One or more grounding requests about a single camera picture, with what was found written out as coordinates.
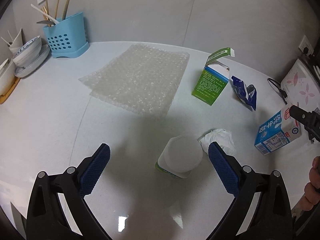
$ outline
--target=human hand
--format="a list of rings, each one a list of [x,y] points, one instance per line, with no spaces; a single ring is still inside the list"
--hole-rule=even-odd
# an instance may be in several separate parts
[[[312,162],[312,169],[309,172],[310,182],[305,186],[305,195],[299,201],[300,208],[304,211],[310,211],[320,201],[320,193],[316,192],[316,188],[320,188],[318,165],[320,165],[319,156]]]

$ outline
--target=metal bolt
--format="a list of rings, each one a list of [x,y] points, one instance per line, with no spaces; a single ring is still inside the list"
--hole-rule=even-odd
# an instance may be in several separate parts
[[[75,167],[69,167],[69,168],[67,169],[67,173],[69,173],[69,174],[72,174],[72,173],[74,173],[75,171],[76,171]]]
[[[249,166],[244,166],[243,167],[243,170],[246,172],[246,173],[249,173],[252,171],[252,169],[249,167]]]
[[[39,177],[39,178],[43,178],[44,176],[45,176],[44,171],[39,172],[39,174],[38,174],[38,177]]]
[[[273,175],[275,175],[276,177],[280,177],[281,176],[281,173],[279,171],[274,171],[273,172]]]

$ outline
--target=red logo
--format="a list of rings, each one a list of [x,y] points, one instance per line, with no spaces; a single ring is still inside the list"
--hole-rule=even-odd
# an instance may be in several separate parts
[[[290,113],[289,113],[290,107],[284,111],[284,119],[287,120],[288,118],[290,118]]]

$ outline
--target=white table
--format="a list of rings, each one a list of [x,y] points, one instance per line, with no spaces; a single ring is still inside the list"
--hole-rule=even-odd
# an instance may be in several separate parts
[[[10,202],[27,215],[30,193],[39,171],[49,175],[62,173],[68,166],[77,166],[83,158],[91,156],[101,143],[107,143],[111,160],[85,200],[114,240],[206,239],[233,196],[225,191],[206,155],[187,179],[173,179],[157,171],[154,165],[171,137],[186,133],[199,137],[212,128],[230,130],[239,163],[265,173],[275,167],[282,171],[277,158],[286,161],[288,149],[306,143],[304,135],[274,154],[259,153],[254,147],[258,126],[281,109],[284,105],[281,98],[269,86],[266,75],[222,58],[219,61],[230,67],[230,77],[234,75],[255,85],[257,111],[245,107],[230,84],[212,106],[205,104],[191,96],[191,92],[209,54],[193,49],[149,43],[167,51],[190,54],[180,86],[162,122],[91,97],[90,90],[78,79],[102,68],[132,44],[92,43],[79,58],[49,58],[35,73],[21,80],[0,106],[0,204],[10,219]],[[311,165],[313,155],[308,155],[305,167]],[[298,175],[289,167],[284,167],[284,171],[290,178],[289,196],[299,199],[308,171],[299,176],[300,188],[294,177]],[[77,230],[65,201],[62,203],[72,228]],[[127,217],[122,231],[118,222],[124,218],[119,217]]]

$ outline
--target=green box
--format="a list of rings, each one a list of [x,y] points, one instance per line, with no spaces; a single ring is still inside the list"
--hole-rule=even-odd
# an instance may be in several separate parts
[[[198,83],[192,92],[194,97],[210,106],[229,82],[229,68],[215,60],[228,55],[234,57],[233,49],[223,48],[208,57]]]

